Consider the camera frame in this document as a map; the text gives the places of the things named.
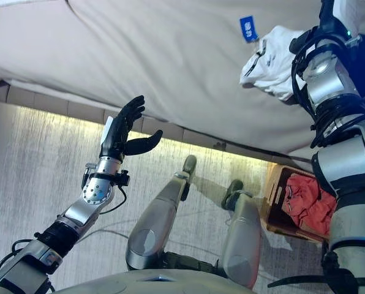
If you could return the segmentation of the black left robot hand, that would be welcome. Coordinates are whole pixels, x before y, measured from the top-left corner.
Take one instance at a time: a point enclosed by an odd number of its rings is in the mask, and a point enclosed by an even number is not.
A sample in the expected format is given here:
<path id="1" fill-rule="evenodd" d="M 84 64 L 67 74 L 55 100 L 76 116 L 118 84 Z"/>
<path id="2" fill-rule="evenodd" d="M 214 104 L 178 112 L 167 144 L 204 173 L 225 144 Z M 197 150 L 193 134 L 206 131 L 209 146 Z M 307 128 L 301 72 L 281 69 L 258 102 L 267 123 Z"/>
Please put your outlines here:
<path id="1" fill-rule="evenodd" d="M 135 156 L 154 149 L 163 136 L 162 130 L 157 130 L 148 138 L 128 140 L 128 134 L 136 120 L 142 117 L 145 110 L 143 95 L 133 98 L 126 104 L 119 114 L 113 118 L 105 140 L 100 147 L 99 157 L 110 157 L 120 161 L 125 156 Z"/>

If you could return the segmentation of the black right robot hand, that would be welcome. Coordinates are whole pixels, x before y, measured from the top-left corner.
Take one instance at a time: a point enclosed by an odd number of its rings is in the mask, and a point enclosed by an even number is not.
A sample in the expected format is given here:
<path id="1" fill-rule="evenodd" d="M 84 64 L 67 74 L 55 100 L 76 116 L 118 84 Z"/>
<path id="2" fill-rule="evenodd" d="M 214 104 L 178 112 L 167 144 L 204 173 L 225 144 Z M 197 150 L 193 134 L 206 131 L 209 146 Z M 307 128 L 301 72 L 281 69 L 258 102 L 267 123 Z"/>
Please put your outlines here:
<path id="1" fill-rule="evenodd" d="M 349 40 L 359 34 L 359 1 L 322 1 L 320 9 L 320 29 Z"/>

